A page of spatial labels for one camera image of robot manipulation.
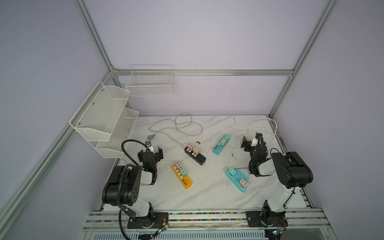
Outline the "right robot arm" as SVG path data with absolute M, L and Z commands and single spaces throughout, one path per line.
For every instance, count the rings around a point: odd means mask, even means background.
M 256 133 L 252 141 L 243 137 L 241 148 L 250 154 L 249 173 L 255 177 L 264 177 L 262 165 L 271 161 L 280 181 L 271 197 L 265 200 L 261 213 L 260 224 L 269 227 L 285 220 L 288 203 L 296 194 L 296 190 L 304 188 L 313 181 L 313 173 L 297 152 L 281 153 L 276 148 L 267 149 L 263 134 Z

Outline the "white mesh two-tier shelf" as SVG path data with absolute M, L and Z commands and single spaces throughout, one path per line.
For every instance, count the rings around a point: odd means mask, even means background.
M 128 107 L 130 91 L 98 82 L 70 119 L 70 126 L 104 159 L 122 158 L 139 112 Z

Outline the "green adapter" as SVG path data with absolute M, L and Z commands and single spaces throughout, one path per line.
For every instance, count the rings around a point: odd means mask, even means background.
M 187 175 L 187 171 L 184 168 L 180 168 L 179 171 L 183 177 Z

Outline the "blue power strip far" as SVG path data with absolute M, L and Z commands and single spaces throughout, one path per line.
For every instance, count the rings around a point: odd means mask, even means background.
M 220 145 L 220 141 L 214 146 L 213 148 L 213 153 L 216 154 L 216 155 L 219 155 L 222 150 L 226 147 L 226 145 L 223 147 Z

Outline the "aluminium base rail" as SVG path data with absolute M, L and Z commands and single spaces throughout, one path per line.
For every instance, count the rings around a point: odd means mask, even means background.
M 138 240 L 157 234 L 156 240 L 336 240 L 322 209 L 290 209 L 272 226 L 259 225 L 257 209 L 168 211 L 156 217 L 150 229 L 128 229 L 133 220 L 118 212 L 91 212 L 81 240 Z

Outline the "teal power strip near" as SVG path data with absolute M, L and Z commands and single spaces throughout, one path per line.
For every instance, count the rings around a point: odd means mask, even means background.
M 235 169 L 236 170 L 236 175 L 232 176 L 229 173 L 229 169 L 226 170 L 226 176 L 231 180 L 231 182 L 242 192 L 245 193 L 247 191 L 247 188 L 242 188 L 242 186 L 239 184 L 239 181 L 241 179 L 245 179 L 247 182 L 249 182 L 249 170 L 246 168 L 240 168 L 240 169 Z

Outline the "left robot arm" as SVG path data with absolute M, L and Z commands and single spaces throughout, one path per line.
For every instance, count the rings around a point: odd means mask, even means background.
M 126 143 L 137 143 L 145 147 L 138 153 L 139 165 L 126 152 Z M 132 160 L 132 164 L 116 166 L 102 192 L 103 204 L 118 207 L 123 213 L 133 218 L 152 220 L 155 216 L 151 203 L 139 199 L 140 186 L 156 183 L 158 177 L 158 163 L 164 158 L 163 150 L 155 152 L 151 141 L 142 143 L 137 140 L 125 140 L 121 144 L 123 153 Z

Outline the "aluminium frame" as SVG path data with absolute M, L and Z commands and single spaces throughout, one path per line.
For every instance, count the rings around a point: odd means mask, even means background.
M 107 52 L 102 43 L 99 33 L 97 32 L 96 26 L 92 17 L 90 15 L 89 9 L 85 1 L 75 1 L 74 2 L 81 18 L 83 19 L 85 26 L 88 32 L 91 35 L 91 38 L 98 50 L 98 53 L 101 55 L 103 63 L 107 67 L 107 71 L 104 74 L 101 83 L 104 84 L 108 82 L 113 77 L 117 76 L 127 76 L 131 73 L 130 70 L 125 69 L 114 69 Z M 283 99 L 285 98 L 289 88 L 293 84 L 296 76 L 298 75 L 301 67 L 303 66 L 305 60 L 307 59 L 310 51 L 312 50 L 315 42 L 317 41 L 320 32 L 323 30 L 324 25 L 329 20 L 334 9 L 336 8 L 338 1 L 327 1 L 324 9 L 322 10 L 319 19 L 317 20 L 314 29 L 312 30 L 310 37 L 308 38 L 302 52 L 299 55 L 295 66 L 291 70 L 280 70 L 280 69 L 236 69 L 236 70 L 174 70 L 175 76 L 287 76 L 288 80 L 284 84 L 284 87 L 279 94 L 276 103 L 273 105 L 271 110 L 271 115 L 273 116 L 278 108 L 280 107 Z M 12 225 L 17 221 L 20 215 L 25 210 L 26 206 L 31 200 L 31 197 L 34 195 L 36 190 L 45 180 L 46 176 L 51 171 L 52 167 L 55 165 L 59 159 L 60 154 L 64 150 L 66 144 L 72 137 L 75 132 L 75 128 L 68 124 L 63 131 L 60 133 L 55 142 L 51 145 L 48 151 L 45 153 L 43 158 L 37 164 L 35 169 L 31 172 L 25 182 L 22 184 L 20 189 L 16 192 L 14 197 L 8 203 L 1 213 L 1 239 L 4 239 Z

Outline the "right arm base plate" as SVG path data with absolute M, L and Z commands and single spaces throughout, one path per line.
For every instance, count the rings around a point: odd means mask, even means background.
M 247 211 L 246 219 L 250 228 L 285 228 L 288 226 L 285 213 Z

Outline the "green adapter far strip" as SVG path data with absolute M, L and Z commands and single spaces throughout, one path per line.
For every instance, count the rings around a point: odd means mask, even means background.
M 222 138 L 222 140 L 220 141 L 220 145 L 224 147 L 226 144 L 227 144 L 227 139 Z

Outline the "orange power strip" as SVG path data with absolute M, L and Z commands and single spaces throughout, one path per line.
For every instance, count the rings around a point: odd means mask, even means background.
M 188 189 L 193 185 L 192 180 L 189 178 L 189 176 L 186 175 L 185 177 L 183 177 L 181 175 L 179 169 L 176 167 L 176 165 L 173 165 L 172 169 L 173 169 L 173 172 L 175 173 L 175 175 L 177 176 L 178 180 L 180 181 L 180 183 L 184 187 L 184 189 Z

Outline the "teal adapter near strip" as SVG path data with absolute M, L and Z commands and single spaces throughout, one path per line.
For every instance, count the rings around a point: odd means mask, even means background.
M 237 172 L 236 172 L 235 169 L 230 168 L 230 169 L 229 169 L 229 173 L 230 173 L 232 176 L 235 176 Z

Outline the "pink adapter black strip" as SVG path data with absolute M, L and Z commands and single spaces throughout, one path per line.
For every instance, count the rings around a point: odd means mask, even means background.
M 189 150 L 192 150 L 192 149 L 194 148 L 194 145 L 193 145 L 192 143 L 189 143 L 189 144 L 187 145 L 187 147 L 188 147 Z
M 195 155 L 198 155 L 200 153 L 200 150 L 197 147 L 193 147 L 192 151 Z

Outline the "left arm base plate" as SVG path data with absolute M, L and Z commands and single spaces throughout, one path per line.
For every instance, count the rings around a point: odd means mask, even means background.
M 149 213 L 146 217 L 129 218 L 128 229 L 160 229 L 169 220 L 168 213 Z

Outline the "black power strip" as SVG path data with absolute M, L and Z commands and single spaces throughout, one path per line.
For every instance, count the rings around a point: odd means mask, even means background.
M 204 157 L 202 154 L 195 154 L 192 150 L 190 150 L 188 147 L 185 147 L 184 149 L 185 153 L 191 157 L 195 162 L 197 162 L 199 165 L 203 165 L 206 162 L 206 157 Z

